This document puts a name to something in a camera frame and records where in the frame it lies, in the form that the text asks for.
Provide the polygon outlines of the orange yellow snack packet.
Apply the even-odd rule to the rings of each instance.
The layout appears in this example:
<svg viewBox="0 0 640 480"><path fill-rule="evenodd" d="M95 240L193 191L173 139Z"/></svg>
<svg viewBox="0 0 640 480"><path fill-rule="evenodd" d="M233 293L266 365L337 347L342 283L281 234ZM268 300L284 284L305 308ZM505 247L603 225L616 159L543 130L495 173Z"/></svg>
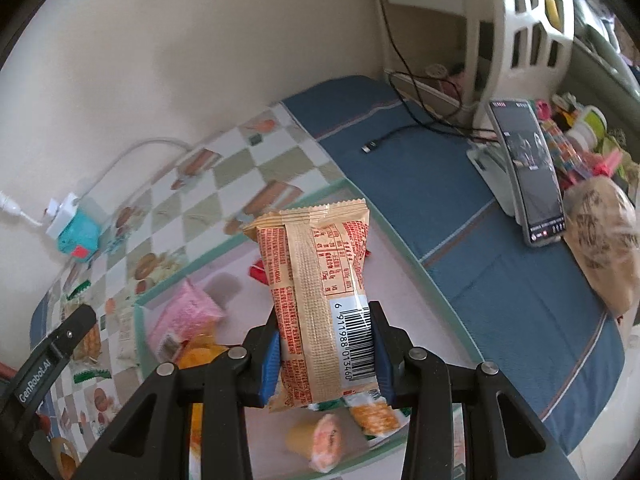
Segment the orange yellow snack packet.
<svg viewBox="0 0 640 480"><path fill-rule="evenodd" d="M216 344L211 336L197 336L183 348L178 359L180 370L208 364L226 352L228 348ZM194 403L191 412L190 449L196 458L202 454L203 404Z"/></svg>

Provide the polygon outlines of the pink snack packet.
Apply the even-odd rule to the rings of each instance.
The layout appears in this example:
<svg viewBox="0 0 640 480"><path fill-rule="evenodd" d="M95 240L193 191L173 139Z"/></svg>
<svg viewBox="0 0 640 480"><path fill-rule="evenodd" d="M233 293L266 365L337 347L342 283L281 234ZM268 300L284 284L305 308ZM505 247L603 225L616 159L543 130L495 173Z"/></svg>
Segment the pink snack packet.
<svg viewBox="0 0 640 480"><path fill-rule="evenodd" d="M146 342L158 362L180 362L186 352L216 348L215 330L226 316L203 289L183 280L160 312Z"/></svg>

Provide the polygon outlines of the peach striped snack packet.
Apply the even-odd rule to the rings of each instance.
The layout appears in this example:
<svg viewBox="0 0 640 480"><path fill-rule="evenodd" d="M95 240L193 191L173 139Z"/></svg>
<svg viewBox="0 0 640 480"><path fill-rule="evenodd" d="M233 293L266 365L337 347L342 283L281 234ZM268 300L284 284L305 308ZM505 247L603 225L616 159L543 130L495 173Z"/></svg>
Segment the peach striped snack packet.
<svg viewBox="0 0 640 480"><path fill-rule="evenodd" d="M363 284L369 223L365 200L344 200L271 211L244 226L258 244L280 332L273 411L375 388Z"/></svg>

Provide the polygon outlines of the round cake green wrapper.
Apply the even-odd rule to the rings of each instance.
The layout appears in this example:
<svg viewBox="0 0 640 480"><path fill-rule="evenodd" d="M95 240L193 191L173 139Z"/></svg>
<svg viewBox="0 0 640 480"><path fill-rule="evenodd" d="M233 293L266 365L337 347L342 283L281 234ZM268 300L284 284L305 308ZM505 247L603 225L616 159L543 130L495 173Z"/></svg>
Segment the round cake green wrapper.
<svg viewBox="0 0 640 480"><path fill-rule="evenodd" d="M102 341L98 324L94 324L81 339L70 360L73 384L80 385L93 378L110 379L111 372L100 364Z"/></svg>

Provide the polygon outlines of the white teal cracker packet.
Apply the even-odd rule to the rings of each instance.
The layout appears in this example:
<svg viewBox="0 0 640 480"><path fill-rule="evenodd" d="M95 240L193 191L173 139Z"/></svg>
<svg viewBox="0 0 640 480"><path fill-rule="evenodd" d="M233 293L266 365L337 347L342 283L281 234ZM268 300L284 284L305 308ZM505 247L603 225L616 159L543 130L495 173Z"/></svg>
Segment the white teal cracker packet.
<svg viewBox="0 0 640 480"><path fill-rule="evenodd" d="M344 396L343 402L368 440L386 439L409 422L410 412L392 408L376 389Z"/></svg>

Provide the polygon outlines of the yellow wedge cake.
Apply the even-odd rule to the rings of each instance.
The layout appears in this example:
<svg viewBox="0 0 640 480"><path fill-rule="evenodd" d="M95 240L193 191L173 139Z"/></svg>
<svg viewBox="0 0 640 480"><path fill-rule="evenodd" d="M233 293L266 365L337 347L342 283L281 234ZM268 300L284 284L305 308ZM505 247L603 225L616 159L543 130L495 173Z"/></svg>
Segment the yellow wedge cake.
<svg viewBox="0 0 640 480"><path fill-rule="evenodd" d="M288 450L308 460L320 474L333 470L343 457L343 430L336 415L323 415L316 422L300 422L288 430Z"/></svg>

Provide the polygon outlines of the teal box with red label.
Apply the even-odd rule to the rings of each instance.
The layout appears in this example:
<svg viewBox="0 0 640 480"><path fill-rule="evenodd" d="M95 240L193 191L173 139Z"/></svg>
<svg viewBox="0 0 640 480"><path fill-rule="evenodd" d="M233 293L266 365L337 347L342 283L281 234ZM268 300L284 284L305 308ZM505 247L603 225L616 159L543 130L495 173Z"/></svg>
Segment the teal box with red label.
<svg viewBox="0 0 640 480"><path fill-rule="evenodd" d="M61 232L56 240L58 250L79 262L87 262L99 248L101 227L82 210Z"/></svg>

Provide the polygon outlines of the small red candy wrapper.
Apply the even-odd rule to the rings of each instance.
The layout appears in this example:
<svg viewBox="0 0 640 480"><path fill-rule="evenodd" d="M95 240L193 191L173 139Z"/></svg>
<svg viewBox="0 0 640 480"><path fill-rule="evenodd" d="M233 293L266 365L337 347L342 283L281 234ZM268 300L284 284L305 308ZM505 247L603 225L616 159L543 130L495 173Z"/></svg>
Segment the small red candy wrapper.
<svg viewBox="0 0 640 480"><path fill-rule="evenodd" d="M248 275L260 284L268 285L267 273L262 259L255 261L248 270Z"/></svg>

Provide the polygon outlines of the brown paper bag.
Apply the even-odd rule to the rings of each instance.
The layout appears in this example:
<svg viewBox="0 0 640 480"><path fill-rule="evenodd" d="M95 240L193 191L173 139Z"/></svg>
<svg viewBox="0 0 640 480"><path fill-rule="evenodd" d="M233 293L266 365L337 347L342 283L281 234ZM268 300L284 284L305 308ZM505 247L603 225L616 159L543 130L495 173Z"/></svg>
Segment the brown paper bag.
<svg viewBox="0 0 640 480"><path fill-rule="evenodd" d="M619 318L639 304L637 209L607 177L582 181L565 197L565 243L591 288Z"/></svg>

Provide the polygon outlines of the checkered tablecloth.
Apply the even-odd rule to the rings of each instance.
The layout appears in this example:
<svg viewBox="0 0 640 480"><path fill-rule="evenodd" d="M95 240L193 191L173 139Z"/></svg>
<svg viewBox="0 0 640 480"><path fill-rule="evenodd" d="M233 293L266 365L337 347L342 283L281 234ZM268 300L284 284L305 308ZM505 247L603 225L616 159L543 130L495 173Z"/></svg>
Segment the checkered tablecloth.
<svg viewBox="0 0 640 480"><path fill-rule="evenodd" d="M18 396L54 409L77 479L206 479L278 461L271 412L393 419L406 479L571 479L582 404L624 352L567 248L546 134L493 99L476 143L421 132L363 76L190 151L105 223L48 297Z"/></svg>

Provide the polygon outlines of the smartphone on stand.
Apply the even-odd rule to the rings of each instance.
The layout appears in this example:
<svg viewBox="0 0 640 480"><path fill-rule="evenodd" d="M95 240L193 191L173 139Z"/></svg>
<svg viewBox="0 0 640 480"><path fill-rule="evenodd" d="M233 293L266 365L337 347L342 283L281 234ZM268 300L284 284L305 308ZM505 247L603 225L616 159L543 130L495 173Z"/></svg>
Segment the smartphone on stand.
<svg viewBox="0 0 640 480"><path fill-rule="evenodd" d="M487 115L503 149L525 243L541 247L557 242L566 230L562 194L532 107L523 100L491 100Z"/></svg>

